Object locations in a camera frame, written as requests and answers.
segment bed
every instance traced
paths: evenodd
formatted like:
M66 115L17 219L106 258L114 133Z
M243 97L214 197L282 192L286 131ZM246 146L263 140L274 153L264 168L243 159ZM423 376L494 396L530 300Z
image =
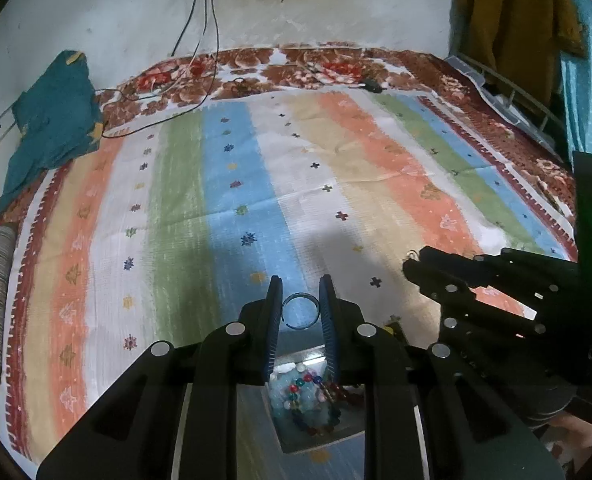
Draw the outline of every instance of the bed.
M361 77L385 91L358 88ZM204 105L173 117L212 80ZM0 439L30 476L143 349L201 340L263 297L273 274L287 296L316 295L329 273L365 319L398 320L426 347L439 307L404 279L410 251L576 259L570 173L433 56L238 49L166 60L120 90L100 95L99 149L46 172L0 216L21 226ZM317 326L297 336L281 326L280 352L320 342ZM238 395L239 478L362 477L361 436L284 455L258 389Z

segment metal ring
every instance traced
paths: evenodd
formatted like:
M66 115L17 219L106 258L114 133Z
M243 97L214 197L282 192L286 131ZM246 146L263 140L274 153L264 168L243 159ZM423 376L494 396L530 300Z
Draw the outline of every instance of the metal ring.
M314 305L316 305L316 319L314 319L307 326L291 326L289 323L285 322L285 315L284 315L284 312L283 312L285 310L285 306L291 300L295 300L296 298L305 298L305 299L311 301L311 303L313 303ZM315 296L312 296L311 294L308 294L306 292L296 292L295 294L292 294L291 296L288 296L287 299L282 302L282 306L281 306L281 319L283 320L283 322L285 323L285 325L287 325L292 330L305 330L307 328L310 328L310 327L312 327L312 326L314 326L316 324L316 321L318 321L318 318L319 317L320 317L320 303L318 303L318 300L316 299L316 297Z

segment green stripe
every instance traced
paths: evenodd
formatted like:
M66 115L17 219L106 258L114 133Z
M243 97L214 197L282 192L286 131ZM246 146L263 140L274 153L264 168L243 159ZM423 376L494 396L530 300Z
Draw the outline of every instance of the green stripe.
M167 123L149 201L148 251L158 338L201 341L220 325L202 193L202 114Z
M414 112L394 96L380 94L375 99L403 124L405 130L445 171L451 173L452 170L455 170L458 173L456 176L451 174L451 178L476 205L487 221L505 231L509 238L509 247L532 253L543 253L531 234L518 222L511 209L492 188L487 186L473 166L458 155L420 114ZM433 155L432 148L438 153Z

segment metal bolt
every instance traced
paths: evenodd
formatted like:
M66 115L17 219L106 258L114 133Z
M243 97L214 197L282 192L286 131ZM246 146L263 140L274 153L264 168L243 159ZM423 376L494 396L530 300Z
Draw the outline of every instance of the metal bolt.
M152 355L155 355L156 357L165 355L167 352L169 352L169 349L169 343L166 343L165 341L158 341L150 348Z
M447 345L443 345L442 343L436 343L434 346L431 347L431 353L434 354L436 357L444 359L445 357L449 357L449 354L451 354L451 350Z
M363 337L373 337L376 335L376 327L369 323L363 323L361 325L358 325L358 328L356 330Z
M234 321L225 327L225 332L227 332L229 335L241 335L245 330L245 325L237 321Z

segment yellow clothing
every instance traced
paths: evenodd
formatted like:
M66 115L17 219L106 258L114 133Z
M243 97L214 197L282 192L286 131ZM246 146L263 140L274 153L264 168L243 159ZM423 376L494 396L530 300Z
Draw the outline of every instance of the yellow clothing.
M559 51L584 55L573 0L456 0L456 4L468 22L461 51L549 106Z

